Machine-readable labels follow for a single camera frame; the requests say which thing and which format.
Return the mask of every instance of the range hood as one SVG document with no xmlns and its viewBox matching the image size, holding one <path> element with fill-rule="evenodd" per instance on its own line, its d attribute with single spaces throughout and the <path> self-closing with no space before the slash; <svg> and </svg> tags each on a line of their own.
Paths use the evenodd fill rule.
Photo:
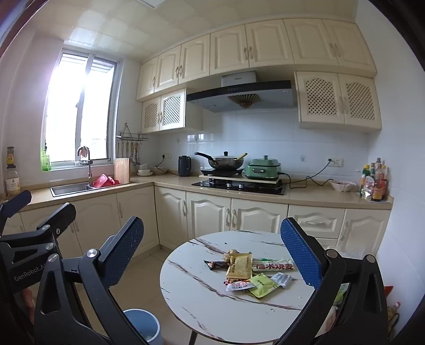
<svg viewBox="0 0 425 345">
<path fill-rule="evenodd" d="M 255 80 L 255 72 L 234 74 L 230 83 Z M 294 95 L 289 80 L 248 82 L 223 86 L 230 76 L 223 76 L 221 88 L 190 93 L 186 101 L 213 113 L 243 109 L 278 109 L 294 107 Z"/>
</svg>

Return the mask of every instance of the table leg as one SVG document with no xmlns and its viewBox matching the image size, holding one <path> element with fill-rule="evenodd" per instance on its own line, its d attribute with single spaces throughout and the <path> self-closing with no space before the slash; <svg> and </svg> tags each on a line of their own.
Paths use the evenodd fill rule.
<svg viewBox="0 0 425 345">
<path fill-rule="evenodd" d="M 197 336 L 198 336 L 198 333 L 196 333 L 195 331 L 192 331 L 192 333 L 190 334 L 189 345 L 195 345 Z"/>
</svg>

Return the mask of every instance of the marble table top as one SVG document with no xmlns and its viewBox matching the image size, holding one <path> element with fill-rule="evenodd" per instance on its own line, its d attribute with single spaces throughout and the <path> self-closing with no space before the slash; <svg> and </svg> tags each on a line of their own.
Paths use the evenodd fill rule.
<svg viewBox="0 0 425 345">
<path fill-rule="evenodd" d="M 290 258 L 279 234 L 253 231 L 217 232 L 186 242 L 164 262 L 161 291 L 174 315 L 193 331 L 231 344 L 273 342 L 292 324 L 314 289 L 298 270 L 293 281 L 261 299 L 244 291 L 226 291 L 226 270 L 204 263 L 222 261 L 229 249 L 252 252 L 254 258 Z"/>
</svg>

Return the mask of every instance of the wall outlet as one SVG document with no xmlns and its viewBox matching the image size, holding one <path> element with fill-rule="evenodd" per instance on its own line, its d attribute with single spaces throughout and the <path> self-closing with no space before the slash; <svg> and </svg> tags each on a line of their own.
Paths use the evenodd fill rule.
<svg viewBox="0 0 425 345">
<path fill-rule="evenodd" d="M 326 164 L 329 162 L 329 159 L 331 162 L 329 163 L 328 167 L 342 168 L 344 166 L 344 158 L 327 157 Z"/>
</svg>

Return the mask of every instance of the window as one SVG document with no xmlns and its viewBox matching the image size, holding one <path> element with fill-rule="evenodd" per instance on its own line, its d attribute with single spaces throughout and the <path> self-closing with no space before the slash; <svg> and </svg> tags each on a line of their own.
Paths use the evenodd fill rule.
<svg viewBox="0 0 425 345">
<path fill-rule="evenodd" d="M 116 67 L 93 54 L 62 53 L 45 112 L 45 144 L 53 166 L 73 165 L 80 146 L 90 149 L 95 163 L 110 161 Z"/>
</svg>

